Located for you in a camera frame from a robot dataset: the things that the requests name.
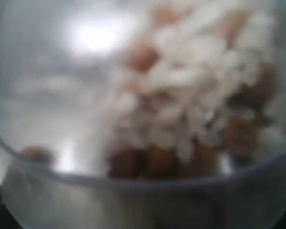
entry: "food mixture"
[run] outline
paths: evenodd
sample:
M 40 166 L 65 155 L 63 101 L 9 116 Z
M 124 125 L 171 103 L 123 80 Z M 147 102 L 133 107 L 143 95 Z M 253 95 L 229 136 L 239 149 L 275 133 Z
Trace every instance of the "food mixture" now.
M 279 19 L 270 1 L 158 1 L 114 78 L 112 128 L 127 147 L 108 176 L 209 176 L 222 155 L 246 164 L 283 145 Z

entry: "bowl rim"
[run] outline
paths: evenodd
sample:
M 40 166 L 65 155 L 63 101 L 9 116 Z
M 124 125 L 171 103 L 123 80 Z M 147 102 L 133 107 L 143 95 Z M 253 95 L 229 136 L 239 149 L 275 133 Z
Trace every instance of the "bowl rim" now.
M 93 188 L 108 188 L 127 191 L 187 191 L 193 188 L 204 188 L 214 185 L 225 185 L 227 183 L 239 181 L 250 176 L 254 176 L 256 173 L 263 172 L 267 168 L 280 160 L 286 158 L 286 147 L 282 150 L 282 153 L 274 154 L 259 163 L 245 167 L 239 171 L 236 171 L 230 175 L 213 176 L 213 177 L 201 177 L 185 180 L 163 180 L 163 181 L 133 181 L 124 179 L 108 179 L 103 177 L 93 177 L 88 175 L 63 173 L 54 171 L 48 166 L 40 164 L 38 162 L 31 161 L 19 153 L 13 151 L 1 138 L 0 148 L 4 153 L 11 156 L 11 164 L 17 163 L 17 167 L 21 167 L 22 171 L 29 171 L 35 176 L 41 176 L 43 178 L 54 179 L 59 182 L 84 186 Z

